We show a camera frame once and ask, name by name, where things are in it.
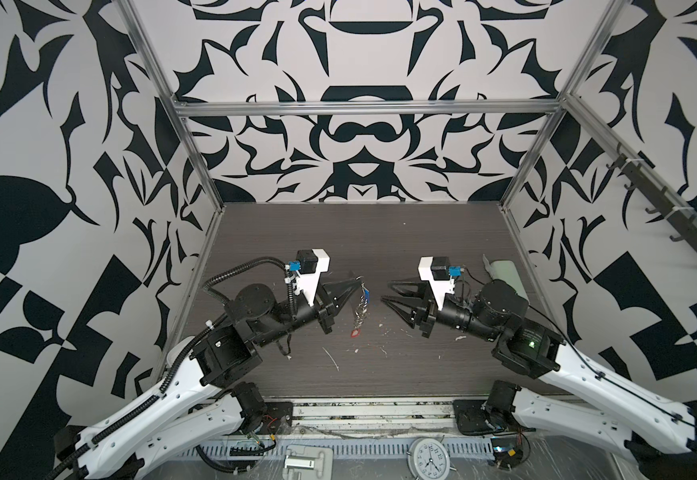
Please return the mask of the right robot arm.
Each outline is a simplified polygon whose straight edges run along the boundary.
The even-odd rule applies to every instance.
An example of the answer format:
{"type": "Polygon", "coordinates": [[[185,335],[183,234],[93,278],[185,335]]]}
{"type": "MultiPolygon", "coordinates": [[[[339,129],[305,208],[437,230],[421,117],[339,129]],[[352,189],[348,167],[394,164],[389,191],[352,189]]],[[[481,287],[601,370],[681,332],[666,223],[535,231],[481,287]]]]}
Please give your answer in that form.
{"type": "Polygon", "coordinates": [[[558,402],[498,381],[483,409],[487,421],[546,430],[606,450],[648,479],[697,479],[697,401],[650,392],[582,354],[562,334],[527,318],[528,300],[493,280],[471,301],[440,281],[396,281],[382,302],[430,337],[444,325],[492,344],[516,374],[562,389],[580,404],[558,402]]]}

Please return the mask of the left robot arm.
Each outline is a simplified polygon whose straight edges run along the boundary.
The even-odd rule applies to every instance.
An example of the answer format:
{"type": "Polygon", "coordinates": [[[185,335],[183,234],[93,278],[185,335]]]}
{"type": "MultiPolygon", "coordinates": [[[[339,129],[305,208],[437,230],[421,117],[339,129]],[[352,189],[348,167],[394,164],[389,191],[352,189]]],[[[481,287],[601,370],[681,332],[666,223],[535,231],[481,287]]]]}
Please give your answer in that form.
{"type": "Polygon", "coordinates": [[[307,249],[290,262],[254,258],[206,280],[220,317],[172,348],[162,379],[126,407],[92,426],[62,428],[46,478],[142,479],[206,440],[256,433],[268,406],[244,376],[262,364],[258,350],[274,344],[289,356],[292,334],[313,323],[329,334],[363,287],[360,277],[326,282],[328,270],[326,251],[307,249]]]}

